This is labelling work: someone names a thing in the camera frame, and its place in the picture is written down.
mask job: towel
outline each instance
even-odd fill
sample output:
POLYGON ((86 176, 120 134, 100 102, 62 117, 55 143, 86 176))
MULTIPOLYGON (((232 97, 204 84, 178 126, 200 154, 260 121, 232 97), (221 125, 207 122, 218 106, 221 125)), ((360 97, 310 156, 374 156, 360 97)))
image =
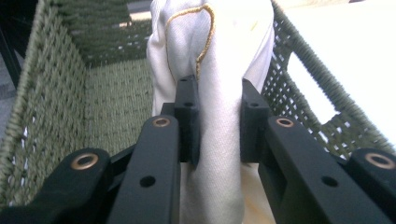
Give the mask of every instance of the towel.
POLYGON ((240 161, 242 79, 262 90, 274 44, 269 0, 154 0, 148 61, 153 112, 195 75, 201 156, 181 165, 180 223, 274 223, 257 164, 240 161))

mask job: gray floor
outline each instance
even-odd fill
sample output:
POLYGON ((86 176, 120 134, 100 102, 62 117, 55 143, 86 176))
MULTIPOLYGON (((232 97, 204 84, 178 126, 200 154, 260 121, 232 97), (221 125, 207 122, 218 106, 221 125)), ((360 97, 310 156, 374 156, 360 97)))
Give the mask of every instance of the gray floor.
POLYGON ((16 90, 8 74, 6 65, 0 55, 0 145, 5 135, 6 125, 9 119, 11 108, 14 105, 16 90))

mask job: yellow stitching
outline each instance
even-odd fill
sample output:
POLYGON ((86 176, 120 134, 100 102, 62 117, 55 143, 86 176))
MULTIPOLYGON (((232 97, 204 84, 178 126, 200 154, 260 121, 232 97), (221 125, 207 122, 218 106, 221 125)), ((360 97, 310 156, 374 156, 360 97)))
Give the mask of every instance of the yellow stitching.
POLYGON ((216 23, 215 23, 214 10, 212 9, 212 7, 209 4, 204 4, 201 7, 192 7, 192 8, 188 8, 188 9, 179 11, 175 15, 171 16, 171 18, 169 18, 169 20, 166 22, 166 30, 165 30, 166 55, 168 55, 167 34, 168 34, 168 28, 169 28, 171 21, 179 16, 184 16, 189 13, 198 13, 198 12, 201 12, 202 10, 206 10, 207 13, 209 13, 209 15, 210 15, 210 29, 209 29, 209 34, 207 36, 207 40, 205 43, 205 47, 202 50, 202 52, 200 53, 200 55, 195 60, 196 61, 195 69, 196 69, 196 73, 197 73, 197 76, 196 76, 197 81, 199 81, 199 78, 200 78, 201 62, 204 59, 204 57, 206 56, 207 51, 209 50, 210 42, 212 41, 213 34, 215 33, 216 23))

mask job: basket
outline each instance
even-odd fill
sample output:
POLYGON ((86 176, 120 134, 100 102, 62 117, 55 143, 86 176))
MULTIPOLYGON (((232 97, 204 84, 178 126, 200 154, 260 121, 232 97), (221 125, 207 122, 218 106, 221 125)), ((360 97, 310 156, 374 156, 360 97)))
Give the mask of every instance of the basket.
MULTIPOLYGON (((150 21, 131 21, 123 0, 40 0, 17 98, 0 149, 0 207, 29 203, 69 153, 133 144, 150 117, 146 59, 150 21)), ((276 45, 263 96, 276 115, 297 118, 337 156, 391 145, 275 7, 276 45), (288 74, 292 52, 338 114, 320 124, 288 74)))

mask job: wicker basket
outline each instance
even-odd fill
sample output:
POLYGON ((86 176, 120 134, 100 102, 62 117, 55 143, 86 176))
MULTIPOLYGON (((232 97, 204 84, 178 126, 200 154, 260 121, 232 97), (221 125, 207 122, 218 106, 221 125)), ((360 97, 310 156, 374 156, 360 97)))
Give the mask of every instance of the wicker basket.
MULTIPOLYGON (((276 46, 263 89, 275 114, 297 118, 338 156, 358 147, 391 151, 277 6, 275 13, 276 46), (324 125, 288 75, 292 52, 338 111, 324 125)), ((30 202, 58 162, 77 149, 115 154, 136 141, 152 104, 145 59, 150 33, 150 21, 131 21, 123 0, 39 1, 0 149, 1 207, 30 202)))

